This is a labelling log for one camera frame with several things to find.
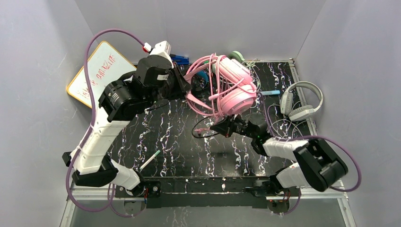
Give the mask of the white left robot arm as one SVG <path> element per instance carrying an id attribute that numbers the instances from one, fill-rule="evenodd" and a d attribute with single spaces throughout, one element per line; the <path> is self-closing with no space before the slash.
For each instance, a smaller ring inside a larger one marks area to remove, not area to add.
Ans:
<path id="1" fill-rule="evenodd" d="M 79 145 L 63 154 L 69 168 L 67 179 L 77 186 L 102 187 L 107 184 L 132 190 L 141 184 L 138 171 L 112 160 L 107 152 L 120 132 L 138 114 L 160 99 L 183 99 L 191 89 L 170 57 L 167 41 L 149 49 L 134 71 L 109 83 L 92 106 L 93 118 Z"/>

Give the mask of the pink headphones with cable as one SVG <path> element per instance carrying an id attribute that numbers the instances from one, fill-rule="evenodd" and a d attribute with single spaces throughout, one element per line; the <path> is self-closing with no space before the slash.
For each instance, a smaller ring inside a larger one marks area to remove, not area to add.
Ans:
<path id="1" fill-rule="evenodd" d="M 196 60 L 183 77 L 186 82 L 192 82 L 196 73 L 208 69 L 210 95 L 207 104 L 191 91 L 185 95 L 188 106 L 197 114 L 223 117 L 241 114 L 250 109 L 257 98 L 257 86 L 253 83 L 250 71 L 235 59 L 215 53 Z"/>

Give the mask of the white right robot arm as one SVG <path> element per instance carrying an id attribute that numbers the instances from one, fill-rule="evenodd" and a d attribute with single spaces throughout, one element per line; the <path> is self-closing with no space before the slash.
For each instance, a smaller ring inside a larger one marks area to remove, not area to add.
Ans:
<path id="1" fill-rule="evenodd" d="M 210 129 L 226 138 L 233 133 L 251 138 L 252 148 L 261 156 L 293 161 L 289 167 L 254 186 L 256 190 L 279 193 L 292 187 L 307 186 L 323 192 L 349 172 L 345 162 L 324 139 L 279 139 L 270 133 L 264 116 L 258 113 L 251 114 L 248 120 L 239 115 L 227 116 Z"/>

